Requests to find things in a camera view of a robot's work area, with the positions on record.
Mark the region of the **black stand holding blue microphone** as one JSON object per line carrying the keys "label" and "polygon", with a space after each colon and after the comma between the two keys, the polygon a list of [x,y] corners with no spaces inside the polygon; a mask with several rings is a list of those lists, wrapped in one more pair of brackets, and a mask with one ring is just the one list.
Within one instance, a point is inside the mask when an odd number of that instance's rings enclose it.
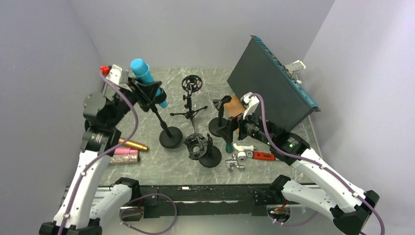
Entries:
{"label": "black stand holding blue microphone", "polygon": [[168,126],[167,123],[160,116],[158,109],[156,107],[157,104],[161,104],[161,102],[165,101],[167,98],[167,95],[163,88],[160,88],[157,91],[156,98],[158,98],[158,100],[153,106],[151,106],[150,110],[157,116],[160,122],[160,126],[162,128],[162,131],[159,135],[159,142],[164,148],[176,148],[182,143],[183,134],[179,128],[174,126]]}

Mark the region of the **black clip stand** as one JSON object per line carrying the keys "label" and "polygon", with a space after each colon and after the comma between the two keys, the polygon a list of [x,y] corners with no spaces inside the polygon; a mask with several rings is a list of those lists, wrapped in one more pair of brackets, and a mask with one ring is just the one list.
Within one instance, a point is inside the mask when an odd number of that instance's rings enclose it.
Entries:
{"label": "black clip stand", "polygon": [[208,130],[210,133],[216,137],[220,137],[218,134],[218,130],[223,126],[223,122],[226,120],[223,118],[224,116],[224,105],[231,101],[230,95],[225,95],[222,99],[214,99],[213,105],[215,109],[218,111],[218,117],[213,118],[208,124]]}

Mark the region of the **blue microphone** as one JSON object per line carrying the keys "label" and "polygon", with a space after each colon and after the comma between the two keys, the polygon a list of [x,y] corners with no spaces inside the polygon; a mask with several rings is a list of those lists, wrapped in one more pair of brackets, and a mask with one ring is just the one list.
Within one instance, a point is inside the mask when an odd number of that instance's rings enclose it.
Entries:
{"label": "blue microphone", "polygon": [[137,58],[130,63],[133,74],[138,78],[142,84],[150,84],[155,80],[151,74],[150,67],[142,59]]}

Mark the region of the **black shock-mount stand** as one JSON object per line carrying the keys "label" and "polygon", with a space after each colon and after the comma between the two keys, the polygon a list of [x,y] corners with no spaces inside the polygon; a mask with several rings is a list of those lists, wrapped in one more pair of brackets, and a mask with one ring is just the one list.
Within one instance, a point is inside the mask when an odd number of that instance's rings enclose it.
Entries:
{"label": "black shock-mount stand", "polygon": [[184,145],[189,152],[189,158],[198,161],[203,167],[214,168],[222,160],[221,151],[213,145],[209,133],[206,137],[200,133],[193,133],[185,138]]}

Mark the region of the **black tripod microphone stand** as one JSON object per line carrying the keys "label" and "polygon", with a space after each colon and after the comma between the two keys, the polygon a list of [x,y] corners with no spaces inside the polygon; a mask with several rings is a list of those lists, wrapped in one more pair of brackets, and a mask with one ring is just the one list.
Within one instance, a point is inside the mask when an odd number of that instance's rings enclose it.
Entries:
{"label": "black tripod microphone stand", "polygon": [[182,89],[186,91],[186,95],[183,95],[183,100],[186,101],[184,108],[187,109],[185,113],[170,113],[171,116],[184,116],[186,119],[191,121],[194,132],[196,133],[196,127],[194,118],[201,111],[205,110],[208,107],[204,106],[202,108],[193,109],[192,105],[192,94],[199,91],[203,86],[202,78],[197,75],[188,75],[186,76],[181,83]]}

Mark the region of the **gold microphone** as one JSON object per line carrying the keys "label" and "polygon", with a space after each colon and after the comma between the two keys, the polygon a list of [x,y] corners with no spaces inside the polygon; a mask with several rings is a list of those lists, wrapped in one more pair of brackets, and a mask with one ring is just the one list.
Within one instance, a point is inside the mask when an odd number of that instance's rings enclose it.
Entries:
{"label": "gold microphone", "polygon": [[135,141],[126,141],[123,144],[123,148],[137,149],[139,151],[148,152],[149,147],[147,145],[135,142]]}

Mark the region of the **pink microphone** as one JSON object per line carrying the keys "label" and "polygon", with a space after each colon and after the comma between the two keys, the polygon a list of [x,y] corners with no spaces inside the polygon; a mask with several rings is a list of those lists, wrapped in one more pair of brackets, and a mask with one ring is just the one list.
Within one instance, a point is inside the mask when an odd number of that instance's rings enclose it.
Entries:
{"label": "pink microphone", "polygon": [[138,155],[139,150],[130,148],[117,148],[114,151],[114,155]]}

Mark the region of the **glitter sequin microphone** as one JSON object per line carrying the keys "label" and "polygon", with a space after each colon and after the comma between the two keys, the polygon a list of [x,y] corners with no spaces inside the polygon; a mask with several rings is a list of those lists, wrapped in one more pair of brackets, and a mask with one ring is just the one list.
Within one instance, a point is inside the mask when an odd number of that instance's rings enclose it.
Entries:
{"label": "glitter sequin microphone", "polygon": [[110,159],[110,164],[136,164],[140,162],[139,155],[114,155]]}

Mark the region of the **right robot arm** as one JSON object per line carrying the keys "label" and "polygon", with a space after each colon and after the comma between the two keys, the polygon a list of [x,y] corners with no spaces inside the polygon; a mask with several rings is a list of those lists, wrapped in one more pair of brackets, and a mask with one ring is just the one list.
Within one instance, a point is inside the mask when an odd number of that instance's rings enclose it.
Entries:
{"label": "right robot arm", "polygon": [[232,143],[235,130],[239,131],[239,140],[251,137],[267,144],[278,160],[305,174],[319,186],[319,190],[308,188],[288,176],[279,175],[269,186],[272,201],[288,200],[312,208],[330,219],[345,235],[362,234],[370,216],[375,215],[381,234],[385,233],[384,222],[375,210],[379,195],[346,180],[299,135],[280,130],[274,123],[254,115],[221,119],[216,135]]}

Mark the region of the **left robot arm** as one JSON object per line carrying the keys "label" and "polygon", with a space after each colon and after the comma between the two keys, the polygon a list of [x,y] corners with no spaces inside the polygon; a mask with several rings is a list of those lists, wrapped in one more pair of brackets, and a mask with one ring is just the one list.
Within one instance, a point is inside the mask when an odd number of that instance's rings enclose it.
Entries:
{"label": "left robot arm", "polygon": [[135,104],[144,111],[153,108],[160,100],[156,92],[161,82],[128,78],[126,88],[111,81],[107,84],[115,90],[112,98],[97,92],[84,100],[85,133],[76,173],[53,220],[41,225],[41,235],[100,235],[121,206],[133,206],[140,201],[139,182],[121,178],[102,200],[93,202],[99,181],[122,144],[118,123],[128,112],[137,114]]}

